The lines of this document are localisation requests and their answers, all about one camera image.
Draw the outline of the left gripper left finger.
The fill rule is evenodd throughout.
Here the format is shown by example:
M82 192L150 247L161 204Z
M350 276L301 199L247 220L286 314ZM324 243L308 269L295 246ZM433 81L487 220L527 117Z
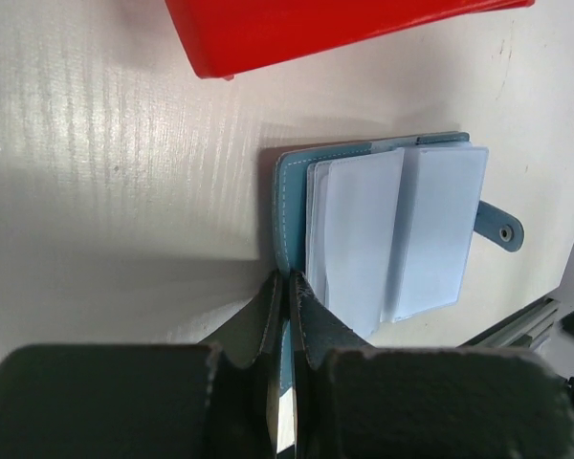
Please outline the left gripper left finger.
M37 344L0 363L0 458L273 458L282 278L196 344Z

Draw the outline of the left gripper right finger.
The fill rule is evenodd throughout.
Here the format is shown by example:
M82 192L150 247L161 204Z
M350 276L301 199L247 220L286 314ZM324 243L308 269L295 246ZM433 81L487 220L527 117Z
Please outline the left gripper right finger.
M378 348L289 277L299 458L574 458L574 407L518 348Z

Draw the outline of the blue leather card holder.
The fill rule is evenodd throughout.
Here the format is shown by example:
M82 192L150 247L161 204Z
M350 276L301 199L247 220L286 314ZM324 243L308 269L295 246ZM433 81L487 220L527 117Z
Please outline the blue leather card holder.
M289 151L273 177L283 275L302 273L361 338L454 304L472 239L521 249L522 222L481 200L489 151L449 131Z

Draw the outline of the red plastic bin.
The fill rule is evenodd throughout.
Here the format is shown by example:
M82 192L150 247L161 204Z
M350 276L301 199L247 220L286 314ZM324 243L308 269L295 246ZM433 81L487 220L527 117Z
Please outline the red plastic bin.
M174 0L166 6L194 73L224 78L508 0Z

